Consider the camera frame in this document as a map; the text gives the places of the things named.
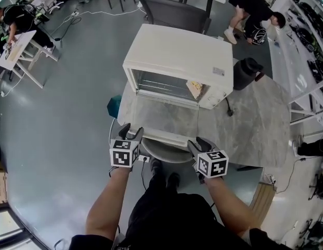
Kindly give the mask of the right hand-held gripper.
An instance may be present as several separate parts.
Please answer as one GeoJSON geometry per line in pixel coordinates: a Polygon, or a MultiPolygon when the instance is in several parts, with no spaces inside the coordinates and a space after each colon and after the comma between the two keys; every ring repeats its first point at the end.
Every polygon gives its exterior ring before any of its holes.
{"type": "Polygon", "coordinates": [[[196,137],[201,150],[188,140],[188,150],[194,157],[194,168],[206,178],[222,177],[227,174],[229,157],[224,150],[218,150],[216,144],[206,138],[196,137]]]}

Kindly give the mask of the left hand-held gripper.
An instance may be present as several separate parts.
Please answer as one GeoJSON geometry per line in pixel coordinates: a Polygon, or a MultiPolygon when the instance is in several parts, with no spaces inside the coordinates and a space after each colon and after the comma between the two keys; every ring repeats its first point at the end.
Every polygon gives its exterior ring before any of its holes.
{"type": "Polygon", "coordinates": [[[110,140],[110,163],[113,167],[131,168],[139,157],[140,144],[144,128],[140,127],[136,134],[126,139],[131,123],[124,124],[118,129],[118,136],[110,140]]]}

